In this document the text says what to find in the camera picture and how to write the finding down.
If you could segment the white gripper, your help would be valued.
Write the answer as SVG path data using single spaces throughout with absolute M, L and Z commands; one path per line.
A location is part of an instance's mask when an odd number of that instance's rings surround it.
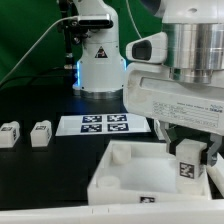
M 165 66 L 131 63 L 123 102 L 129 113 L 161 121 L 166 151 L 172 155 L 182 141 L 178 125 L 224 136 L 224 71 L 214 72 L 204 85 L 173 81 Z

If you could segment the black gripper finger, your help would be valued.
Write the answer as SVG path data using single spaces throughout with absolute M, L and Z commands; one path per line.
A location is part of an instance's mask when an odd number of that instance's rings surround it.
M 223 137 L 211 134 L 206 149 L 202 151 L 201 162 L 204 165 L 214 166 L 217 162 L 218 152 L 221 150 L 223 150 Z

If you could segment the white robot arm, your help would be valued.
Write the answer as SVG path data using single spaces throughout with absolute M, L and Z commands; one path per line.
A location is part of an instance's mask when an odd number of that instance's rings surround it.
M 73 0 L 87 30 L 75 87 L 85 97 L 123 94 L 134 114 L 210 134 L 213 166 L 224 138 L 224 0 L 140 0 L 160 32 L 119 53 L 118 15 L 104 0 Z

